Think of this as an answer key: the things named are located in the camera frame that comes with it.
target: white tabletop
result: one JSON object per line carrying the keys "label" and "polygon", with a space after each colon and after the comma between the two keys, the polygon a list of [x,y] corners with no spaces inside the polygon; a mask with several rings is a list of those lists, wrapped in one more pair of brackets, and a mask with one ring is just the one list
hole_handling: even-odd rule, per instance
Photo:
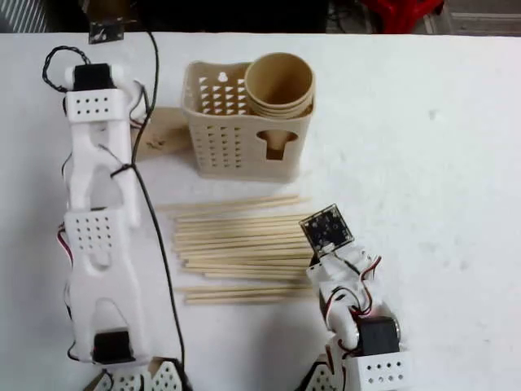
{"label": "white tabletop", "polygon": [[[387,302],[415,357],[418,390],[521,384],[521,40],[499,37],[156,34],[160,106],[178,106],[190,61],[233,63],[273,51],[309,61],[317,111],[292,184],[199,178],[189,155],[142,163],[157,203],[292,193],[333,202],[357,240],[382,253]],[[0,35],[0,388],[79,389],[96,370],[67,359],[68,264],[55,242],[65,212],[59,167],[70,148],[61,96],[42,82],[57,45],[121,63],[147,83],[145,34],[88,46],[86,35]],[[58,83],[76,63],[59,55]],[[169,224],[163,219],[165,236]],[[137,261],[153,302],[158,354],[177,354],[149,219]],[[174,284],[202,283],[178,272]],[[184,306],[186,369],[196,390],[291,390],[328,337],[317,302]]]}

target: cardboard piece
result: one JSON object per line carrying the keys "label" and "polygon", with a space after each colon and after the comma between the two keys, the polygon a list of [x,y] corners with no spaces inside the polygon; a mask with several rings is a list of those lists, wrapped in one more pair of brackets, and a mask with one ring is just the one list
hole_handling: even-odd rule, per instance
{"label": "cardboard piece", "polygon": [[[132,143],[138,132],[132,133]],[[180,108],[155,108],[138,149],[138,160],[191,148],[188,122]]]}

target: white robotic arm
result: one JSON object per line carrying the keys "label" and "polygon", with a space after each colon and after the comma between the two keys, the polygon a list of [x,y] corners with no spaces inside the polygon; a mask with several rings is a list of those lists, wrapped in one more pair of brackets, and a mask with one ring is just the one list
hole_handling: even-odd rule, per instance
{"label": "white robotic arm", "polygon": [[[69,300],[76,338],[71,354],[104,365],[147,363],[151,347],[130,252],[132,229],[140,224],[134,172],[113,178],[120,204],[92,209],[90,203],[98,170],[114,173],[131,163],[129,114],[141,90],[116,65],[81,65],[69,69],[66,79],[72,174],[64,221],[74,259]],[[107,145],[93,143],[96,132],[107,132]]]}
{"label": "white robotic arm", "polygon": [[307,276],[326,327],[335,336],[299,391],[387,391],[410,386],[409,353],[401,349],[398,322],[374,280],[382,258],[353,244],[335,205],[300,225],[315,250]]}

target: bamboo skewer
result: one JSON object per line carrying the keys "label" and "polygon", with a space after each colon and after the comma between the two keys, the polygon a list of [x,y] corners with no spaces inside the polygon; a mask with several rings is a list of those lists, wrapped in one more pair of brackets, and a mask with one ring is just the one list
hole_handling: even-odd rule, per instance
{"label": "bamboo skewer", "polygon": [[227,286],[200,286],[200,287],[177,287],[174,288],[179,292],[238,292],[238,291],[256,291],[266,289],[311,289],[310,285],[299,284],[279,284],[279,285],[227,285]]}
{"label": "bamboo skewer", "polygon": [[288,296],[267,296],[267,297],[222,297],[218,299],[187,299],[187,304],[264,304],[276,303],[279,301],[296,301],[307,298],[302,297],[288,297]]}
{"label": "bamboo skewer", "polygon": [[309,246],[306,246],[305,244],[267,244],[265,246],[244,246],[240,248],[204,248],[202,250],[186,250],[181,249],[177,251],[177,254],[181,258],[188,258],[198,255],[205,255],[208,253],[212,254],[218,254],[218,253],[224,253],[227,255],[232,255],[235,253],[244,253],[244,252],[254,252],[257,251],[269,251],[269,250],[293,250],[293,251],[305,251],[309,253]]}
{"label": "bamboo skewer", "polygon": [[300,280],[305,277],[304,274],[302,275],[281,275],[279,273],[273,273],[273,274],[249,274],[249,273],[221,273],[221,272],[208,272],[204,273],[205,277],[209,277],[210,279],[272,279],[272,280],[283,280],[283,281],[290,281],[290,280]]}
{"label": "bamboo skewer", "polygon": [[304,269],[300,270],[255,270],[255,269],[226,269],[216,267],[183,267],[187,273],[225,273],[234,275],[281,275],[284,277],[305,277]]}
{"label": "bamboo skewer", "polygon": [[[201,238],[179,238],[177,236],[172,237],[173,241],[176,245],[195,245],[201,244]],[[205,244],[234,244],[241,242],[266,242],[270,243],[280,242],[286,243],[286,241],[292,240],[302,240],[305,239],[304,234],[302,232],[298,232],[295,234],[285,234],[283,237],[280,235],[264,235],[264,236],[239,236],[237,238],[217,238],[217,239],[204,239]]]}
{"label": "bamboo skewer", "polygon": [[176,234],[194,234],[194,233],[204,233],[204,232],[214,232],[220,230],[229,230],[229,231],[238,231],[238,230],[266,230],[266,229],[276,229],[276,230],[290,230],[299,228],[298,222],[268,222],[261,224],[221,224],[220,226],[191,226],[189,228],[175,226],[174,232]]}
{"label": "bamboo skewer", "polygon": [[202,209],[202,208],[215,208],[226,205],[243,205],[243,204],[262,204],[265,202],[275,202],[280,200],[294,200],[298,199],[298,195],[272,195],[266,197],[247,198],[243,200],[228,200],[218,202],[204,202],[200,204],[162,204],[157,205],[155,210],[164,211],[172,209]]}
{"label": "bamboo skewer", "polygon": [[[203,257],[192,257],[188,259],[188,262],[205,263],[205,264],[222,264],[223,259],[221,258],[203,258]],[[227,258],[225,262],[228,265],[277,265],[277,266],[308,266],[309,258],[295,258],[295,259],[268,259],[268,258]]]}
{"label": "bamboo skewer", "polygon": [[196,212],[188,212],[174,215],[175,218],[186,218],[186,217],[199,217],[199,216],[208,216],[212,214],[222,214],[222,213],[230,213],[230,212],[241,212],[244,210],[253,210],[253,209],[266,209],[266,208],[274,208],[278,206],[287,206],[287,205],[295,205],[303,202],[309,201],[308,198],[296,198],[289,200],[280,200],[273,202],[264,202],[260,204],[251,204],[251,205],[238,205],[238,206],[229,206],[227,208],[214,209],[214,210],[203,210]]}
{"label": "bamboo skewer", "polygon": [[302,234],[298,226],[280,227],[280,228],[221,228],[220,230],[203,231],[203,232],[178,232],[174,238],[233,238],[243,236],[262,236],[262,235],[285,235],[285,234]]}
{"label": "bamboo skewer", "polygon": [[266,209],[304,202],[297,195],[261,197],[207,204],[162,205],[177,213],[173,242],[182,271],[209,279],[247,279],[274,285],[187,287],[188,304],[263,303],[306,297],[305,270],[313,251],[298,221],[308,214],[259,217],[214,217],[222,213]]}
{"label": "bamboo skewer", "polygon": [[278,249],[278,250],[257,250],[254,253],[244,251],[243,248],[238,248],[238,251],[229,251],[229,252],[212,252],[209,251],[207,253],[198,253],[193,256],[199,256],[204,257],[207,259],[214,259],[214,258],[228,258],[228,257],[295,257],[295,258],[301,258],[301,257],[307,257],[308,259],[311,258],[313,255],[313,252],[310,251],[308,248],[306,249]]}
{"label": "bamboo skewer", "polygon": [[279,239],[279,240],[253,240],[253,241],[242,241],[242,242],[228,242],[228,243],[215,243],[215,244],[176,244],[176,250],[180,253],[195,251],[195,250],[212,250],[212,249],[220,249],[220,248],[241,248],[241,247],[249,247],[254,248],[256,246],[262,246],[266,244],[271,245],[285,245],[288,248],[294,248],[292,246],[306,245],[307,242],[304,239]]}
{"label": "bamboo skewer", "polygon": [[176,226],[198,226],[205,224],[228,224],[228,223],[255,223],[255,222],[281,222],[281,221],[291,221],[298,222],[299,220],[306,218],[310,213],[298,213],[298,214],[284,214],[277,216],[257,216],[257,217],[223,217],[223,218],[212,218],[212,219],[201,219],[201,218],[181,218],[176,217],[175,222]]}
{"label": "bamboo skewer", "polygon": [[279,266],[279,265],[231,265],[223,263],[198,263],[188,261],[185,265],[187,269],[244,269],[244,270],[274,270],[274,271],[304,271],[305,266]]}
{"label": "bamboo skewer", "polygon": [[187,299],[217,299],[225,297],[262,297],[262,296],[310,296],[313,295],[309,290],[287,290],[287,289],[264,289],[256,291],[236,291],[236,292],[202,292],[202,293],[188,293]]}

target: plastic basket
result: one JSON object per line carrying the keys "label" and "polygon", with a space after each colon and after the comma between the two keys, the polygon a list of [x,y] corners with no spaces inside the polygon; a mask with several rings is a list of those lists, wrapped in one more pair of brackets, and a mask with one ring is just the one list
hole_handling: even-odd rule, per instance
{"label": "plastic basket", "polygon": [[[314,98],[297,118],[252,114],[244,88],[249,64],[194,62],[186,70],[182,108],[199,171],[212,178],[291,181],[299,172]],[[268,148],[265,131],[270,130],[290,132],[283,151]]]}

